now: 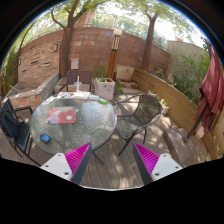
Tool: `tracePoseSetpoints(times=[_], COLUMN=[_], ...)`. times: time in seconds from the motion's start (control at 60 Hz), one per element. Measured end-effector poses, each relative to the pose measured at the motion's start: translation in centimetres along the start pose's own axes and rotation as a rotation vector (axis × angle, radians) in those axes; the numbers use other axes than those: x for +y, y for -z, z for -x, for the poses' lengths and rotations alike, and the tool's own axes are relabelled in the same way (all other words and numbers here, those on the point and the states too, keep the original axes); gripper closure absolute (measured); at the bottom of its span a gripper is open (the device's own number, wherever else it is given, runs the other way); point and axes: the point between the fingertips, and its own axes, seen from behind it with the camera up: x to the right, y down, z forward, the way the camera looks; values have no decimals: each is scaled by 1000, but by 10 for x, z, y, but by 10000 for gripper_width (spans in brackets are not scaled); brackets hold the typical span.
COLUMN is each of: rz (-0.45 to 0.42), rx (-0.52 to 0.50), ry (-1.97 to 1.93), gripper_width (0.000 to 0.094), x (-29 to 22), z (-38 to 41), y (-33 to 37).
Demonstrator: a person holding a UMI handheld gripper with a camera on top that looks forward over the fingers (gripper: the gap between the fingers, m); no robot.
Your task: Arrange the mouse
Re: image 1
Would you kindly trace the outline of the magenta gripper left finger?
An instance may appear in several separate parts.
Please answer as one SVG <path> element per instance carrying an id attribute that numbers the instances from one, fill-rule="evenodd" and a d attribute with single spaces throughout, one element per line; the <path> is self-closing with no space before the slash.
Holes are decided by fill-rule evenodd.
<path id="1" fill-rule="evenodd" d="M 92 144 L 86 143 L 66 154 L 55 154 L 41 169 L 79 185 L 91 154 Z"/>

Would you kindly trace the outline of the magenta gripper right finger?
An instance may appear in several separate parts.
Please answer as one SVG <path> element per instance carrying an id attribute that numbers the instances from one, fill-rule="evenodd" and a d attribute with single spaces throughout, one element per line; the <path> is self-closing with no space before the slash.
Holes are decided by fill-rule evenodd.
<path id="1" fill-rule="evenodd" d="M 168 154 L 157 154 L 138 143 L 133 144 L 133 154 L 145 185 L 182 169 Z"/>

